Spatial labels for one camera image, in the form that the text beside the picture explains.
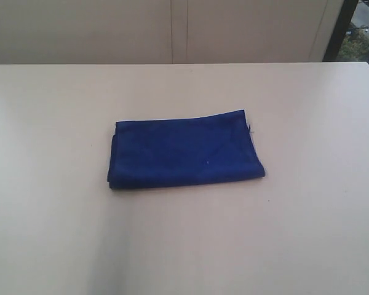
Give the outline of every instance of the cabinet door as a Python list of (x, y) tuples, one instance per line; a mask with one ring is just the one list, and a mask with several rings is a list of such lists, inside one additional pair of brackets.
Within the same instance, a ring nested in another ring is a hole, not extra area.
[(188, 63), (309, 61), (327, 0), (188, 0)]
[(0, 63), (171, 63), (170, 0), (0, 0)]

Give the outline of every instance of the towel fold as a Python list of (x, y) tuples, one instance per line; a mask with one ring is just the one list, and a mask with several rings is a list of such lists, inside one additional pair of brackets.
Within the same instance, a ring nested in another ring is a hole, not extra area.
[(245, 111), (195, 119), (120, 121), (112, 138), (112, 189), (189, 186), (265, 176)]

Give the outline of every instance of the table surface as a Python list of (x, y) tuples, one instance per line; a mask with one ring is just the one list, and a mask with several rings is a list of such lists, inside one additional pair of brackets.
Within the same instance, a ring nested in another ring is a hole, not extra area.
[[(106, 182), (117, 120), (245, 109), (263, 179)], [(0, 295), (369, 295), (369, 66), (0, 66)]]

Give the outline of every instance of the blue microfiber cloth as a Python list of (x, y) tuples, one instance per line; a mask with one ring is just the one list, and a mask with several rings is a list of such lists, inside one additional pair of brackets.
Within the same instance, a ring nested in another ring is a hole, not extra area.
[(108, 171), (112, 189), (264, 176), (243, 110), (195, 119), (116, 122)]

